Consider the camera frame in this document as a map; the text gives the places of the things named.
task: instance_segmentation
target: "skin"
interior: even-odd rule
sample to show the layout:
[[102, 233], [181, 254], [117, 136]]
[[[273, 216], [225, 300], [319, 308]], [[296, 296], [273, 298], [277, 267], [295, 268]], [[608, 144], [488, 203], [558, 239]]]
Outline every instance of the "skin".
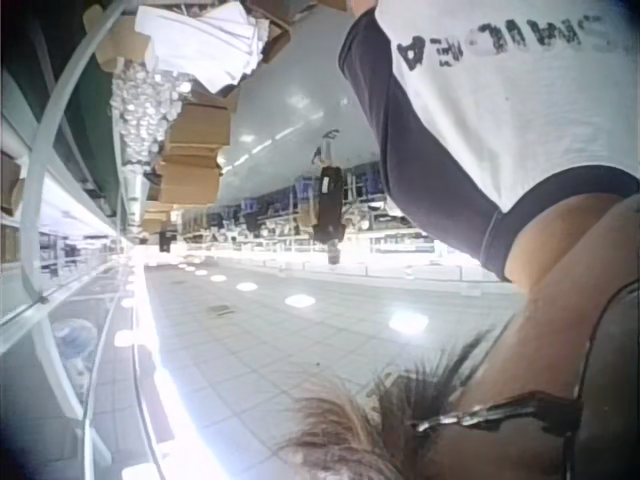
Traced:
[[[545, 224], [534, 220], [528, 229], [536, 232]], [[640, 196], [635, 196], [616, 203], [585, 232], [529, 291], [523, 312], [462, 392], [458, 409], [532, 390], [573, 395], [600, 313], [622, 286], [638, 279], [639, 225]], [[517, 420], [499, 434], [447, 430], [434, 456], [444, 478], [548, 478], [559, 473], [560, 445], [540, 432], [536, 421]]]
[[[351, 3], [359, 16], [377, 1]], [[620, 288], [638, 280], [638, 252], [638, 195], [576, 196], [527, 225], [505, 268], [525, 292], [526, 306], [460, 394], [456, 409], [532, 390], [572, 397], [600, 313]], [[561, 445], [530, 419], [508, 422], [498, 434], [452, 427], [442, 432], [433, 460], [445, 479], [558, 478]]]

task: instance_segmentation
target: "brown hair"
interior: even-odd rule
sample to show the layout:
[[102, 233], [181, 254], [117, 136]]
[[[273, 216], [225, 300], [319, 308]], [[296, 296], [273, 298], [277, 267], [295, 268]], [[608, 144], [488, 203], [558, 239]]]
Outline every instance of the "brown hair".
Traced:
[[466, 381], [460, 381], [461, 370], [484, 337], [476, 336], [457, 355], [441, 356], [432, 368], [417, 365], [390, 386], [378, 378], [375, 415], [335, 385], [324, 395], [301, 399], [301, 428], [283, 449], [310, 479], [434, 478], [429, 454], [437, 436], [416, 434], [413, 423], [450, 410], [451, 396]]

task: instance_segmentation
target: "white t-shirt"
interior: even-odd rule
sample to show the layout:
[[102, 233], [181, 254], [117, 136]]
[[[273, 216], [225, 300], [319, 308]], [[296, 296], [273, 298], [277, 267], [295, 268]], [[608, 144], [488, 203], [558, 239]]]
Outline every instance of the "white t-shirt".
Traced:
[[393, 74], [502, 212], [562, 170], [638, 176], [638, 43], [611, 2], [380, 0]]

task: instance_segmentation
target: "ceiling light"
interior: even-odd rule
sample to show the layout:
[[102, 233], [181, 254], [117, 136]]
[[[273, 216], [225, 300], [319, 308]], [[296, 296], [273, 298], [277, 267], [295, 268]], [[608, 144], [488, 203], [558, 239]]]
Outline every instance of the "ceiling light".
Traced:
[[296, 127], [290, 127], [287, 128], [286, 130], [281, 131], [279, 134], [277, 134], [274, 138], [276, 140], [280, 140], [282, 137], [289, 135], [291, 132], [293, 132], [296, 129]]
[[236, 285], [236, 288], [238, 290], [240, 290], [241, 292], [252, 292], [255, 289], [257, 289], [258, 286], [255, 283], [252, 283], [252, 282], [243, 282], [243, 283], [239, 283], [238, 285]]
[[398, 312], [391, 318], [389, 327], [405, 335], [416, 335], [424, 331], [428, 323], [429, 318], [426, 315], [412, 312]]
[[269, 145], [271, 145], [271, 143], [273, 142], [273, 140], [269, 139], [266, 142], [264, 142], [263, 144], [258, 145], [256, 148], [254, 148], [253, 150], [251, 150], [251, 153], [258, 153], [260, 150], [262, 150], [263, 148], [267, 148]]
[[247, 158], [249, 158], [249, 155], [243, 155], [241, 156], [238, 161], [236, 161], [236, 163], [233, 164], [234, 167], [237, 167], [238, 165], [242, 165], [244, 162], [247, 161]]
[[113, 344], [116, 347], [126, 348], [133, 345], [134, 339], [135, 335], [132, 330], [120, 330], [116, 332], [116, 335], [113, 338]]
[[290, 307], [306, 308], [316, 303], [316, 299], [313, 297], [310, 297], [309, 295], [299, 294], [299, 295], [292, 295], [288, 297], [284, 301], [284, 303], [286, 303]]
[[287, 103], [296, 108], [304, 108], [311, 103], [311, 100], [306, 95], [294, 95], [287, 99]]

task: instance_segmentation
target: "person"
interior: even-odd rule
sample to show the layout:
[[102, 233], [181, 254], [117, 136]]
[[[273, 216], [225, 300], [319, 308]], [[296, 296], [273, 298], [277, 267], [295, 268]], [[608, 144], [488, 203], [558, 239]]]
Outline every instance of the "person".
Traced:
[[353, 0], [339, 56], [393, 202], [526, 296], [380, 387], [328, 392], [287, 443], [317, 476], [640, 478], [638, 46], [620, 3]]
[[346, 226], [342, 223], [344, 178], [342, 169], [333, 165], [332, 142], [339, 130], [329, 130], [322, 136], [322, 148], [314, 153], [312, 164], [321, 165], [318, 215], [313, 225], [313, 239], [327, 246], [329, 265], [340, 263], [338, 244], [344, 240]]

